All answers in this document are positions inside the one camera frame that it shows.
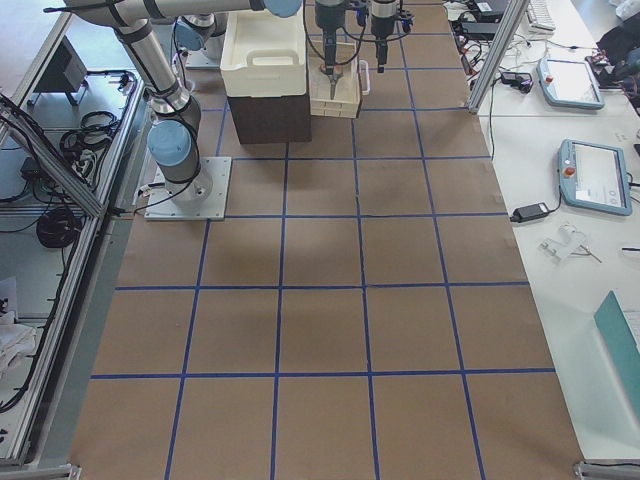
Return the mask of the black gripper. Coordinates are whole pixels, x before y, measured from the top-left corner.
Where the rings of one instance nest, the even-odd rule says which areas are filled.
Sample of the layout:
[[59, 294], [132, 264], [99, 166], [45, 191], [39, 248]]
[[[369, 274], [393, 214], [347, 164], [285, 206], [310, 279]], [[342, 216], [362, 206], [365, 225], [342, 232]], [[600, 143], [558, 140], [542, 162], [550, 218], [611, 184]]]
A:
[[360, 0], [316, 0], [314, 7], [316, 25], [323, 31], [324, 73], [333, 75], [337, 66], [336, 31], [345, 26], [347, 11], [355, 11], [358, 26], [365, 27], [368, 3]]
[[376, 45], [377, 72], [382, 74], [388, 60], [388, 38], [395, 31], [397, 23], [401, 24], [405, 34], [411, 32], [414, 15], [404, 8], [402, 1], [371, 0], [369, 2], [370, 31], [374, 35]]

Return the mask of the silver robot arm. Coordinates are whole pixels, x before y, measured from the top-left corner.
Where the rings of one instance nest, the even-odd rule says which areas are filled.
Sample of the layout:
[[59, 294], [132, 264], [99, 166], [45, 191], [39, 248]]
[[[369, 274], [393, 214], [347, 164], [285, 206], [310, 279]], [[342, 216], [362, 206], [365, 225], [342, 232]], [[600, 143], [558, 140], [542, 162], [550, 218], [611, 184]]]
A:
[[[304, 1], [63, 1], [65, 6], [46, 8], [45, 13], [69, 12], [99, 26], [113, 29], [116, 38], [140, 73], [150, 95], [150, 107], [158, 123], [147, 137], [147, 147], [160, 168], [169, 195], [165, 200], [148, 203], [147, 208], [164, 202], [189, 202], [191, 197], [204, 198], [211, 186], [205, 187], [205, 173], [198, 150], [198, 130], [201, 107], [193, 94], [181, 84], [169, 65], [157, 39], [151, 19], [200, 17], [215, 14], [252, 11], [269, 12], [273, 18], [295, 17]], [[311, 140], [310, 100], [308, 94], [290, 96], [293, 100], [275, 100], [275, 96], [256, 100], [257, 106], [240, 101], [241, 113], [257, 113], [258, 120], [267, 121], [273, 114], [266, 133], [245, 135], [241, 143], [289, 143]], [[290, 118], [284, 107], [295, 107], [301, 115]]]
[[[414, 15], [404, 8], [401, 1], [316, 1], [315, 23], [322, 31], [322, 45], [311, 50], [323, 61], [323, 73], [332, 80], [338, 78], [337, 69], [350, 61], [337, 60], [337, 31], [346, 29], [346, 13], [353, 11], [360, 27], [354, 39], [360, 49], [369, 42], [366, 33], [374, 36], [377, 71], [382, 73], [388, 60], [389, 44], [407, 36], [413, 25]], [[174, 46], [177, 49], [198, 51], [206, 42], [226, 32], [226, 21], [221, 14], [180, 16], [174, 24]]]

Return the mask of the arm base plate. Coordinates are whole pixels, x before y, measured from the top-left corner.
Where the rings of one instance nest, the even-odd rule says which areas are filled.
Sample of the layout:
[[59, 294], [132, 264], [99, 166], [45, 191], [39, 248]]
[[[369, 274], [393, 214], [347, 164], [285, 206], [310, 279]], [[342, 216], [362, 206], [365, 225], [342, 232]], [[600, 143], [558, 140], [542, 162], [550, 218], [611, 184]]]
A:
[[152, 206], [144, 209], [144, 217], [150, 221], [220, 221], [225, 218], [228, 188], [231, 177], [230, 157], [202, 157], [200, 173], [190, 186], [179, 195], [172, 194], [182, 189], [177, 184], [165, 184], [165, 178], [157, 167], [154, 183], [162, 186], [154, 188], [149, 197]]

